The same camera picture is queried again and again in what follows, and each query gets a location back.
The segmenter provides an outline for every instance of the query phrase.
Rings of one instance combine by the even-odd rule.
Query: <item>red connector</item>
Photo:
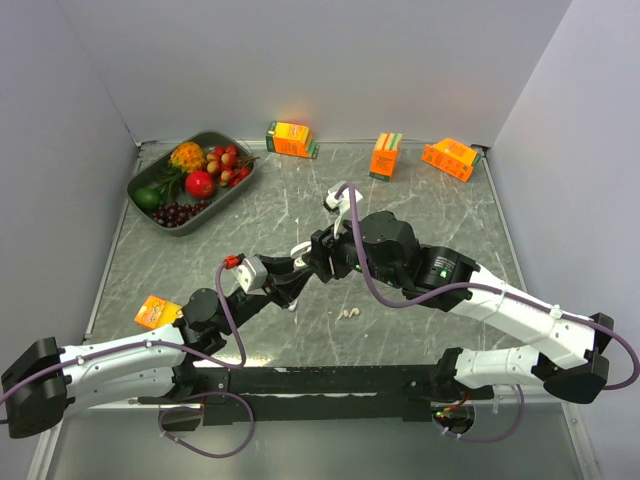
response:
[[[224,265],[225,265],[224,268],[226,268],[227,270],[231,270],[232,268],[235,268],[238,265],[240,265],[240,259],[235,255],[229,255],[224,259]]]

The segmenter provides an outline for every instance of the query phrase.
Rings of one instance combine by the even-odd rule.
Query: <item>robotic arm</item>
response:
[[[373,213],[354,225],[348,220],[353,205],[343,190],[340,184],[334,186],[325,202],[325,208],[338,214],[333,225],[296,246],[291,257],[227,257],[225,266],[240,286],[228,297],[211,289],[196,291],[172,325],[98,345],[59,348],[54,338],[34,343],[2,375],[10,436],[41,433],[65,411],[116,400],[178,401],[193,393],[195,360],[242,366],[210,357],[226,345],[223,334],[235,333],[225,309],[239,327],[269,303],[295,309],[311,276],[327,283],[351,271],[401,289],[410,301],[438,290],[420,305],[474,318],[523,342],[522,347],[487,352],[448,349],[438,363],[440,374],[431,379],[434,387],[447,392],[446,398],[462,399],[496,384],[543,385],[563,400],[590,403],[603,389],[609,364],[602,352],[609,336],[563,319],[558,307],[507,285],[454,250],[420,244],[411,225],[390,212]],[[357,191],[351,197],[356,203],[362,198]],[[359,246],[366,254],[364,266]],[[460,288],[461,283],[469,288]],[[485,288],[474,288],[477,285]],[[581,318],[613,327],[613,320],[603,314]],[[447,378],[443,370],[449,372]],[[34,374],[38,378],[25,384]]]

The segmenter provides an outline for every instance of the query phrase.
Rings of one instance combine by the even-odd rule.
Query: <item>tabletop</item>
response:
[[[144,165],[174,145],[145,144]],[[91,343],[142,333],[134,317],[148,295],[184,304],[213,288],[230,254],[288,255],[291,247],[333,223],[322,206],[329,187],[355,182],[360,217],[389,210],[411,223],[421,243],[445,245],[520,287],[516,264],[483,162],[463,183],[424,163],[418,145],[403,148],[393,180],[369,177],[373,143],[323,144],[315,160],[254,149],[256,179],[242,196],[195,232],[174,238],[128,208],[102,291]],[[233,278],[223,276],[230,293]],[[380,285],[385,296],[400,292]],[[357,307],[360,315],[338,318]],[[295,313],[269,305],[240,333],[249,366],[400,365],[435,363],[446,348],[508,348],[519,342],[475,320],[410,307],[391,310],[369,293],[360,274],[323,285],[312,278]],[[217,356],[236,362],[233,340]]]

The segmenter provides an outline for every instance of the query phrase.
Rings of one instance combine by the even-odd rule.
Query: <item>wall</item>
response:
[[[4,371],[38,338],[81,340],[135,146],[53,0],[0,4],[0,58]],[[0,427],[2,478],[26,476],[36,441]]]
[[[610,314],[640,350],[638,25],[638,2],[573,2],[490,162],[529,289]],[[622,349],[608,356],[612,381],[626,378]],[[607,479],[639,476],[638,401],[634,385],[582,409]]]
[[[492,144],[569,0],[59,0],[134,138]]]

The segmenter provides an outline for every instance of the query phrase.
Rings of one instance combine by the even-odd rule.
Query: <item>bunch of grapes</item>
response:
[[[153,219],[161,227],[175,228],[191,220],[209,205],[211,202],[206,200],[200,200],[193,205],[179,205],[177,202],[171,205],[161,205],[153,213]]]

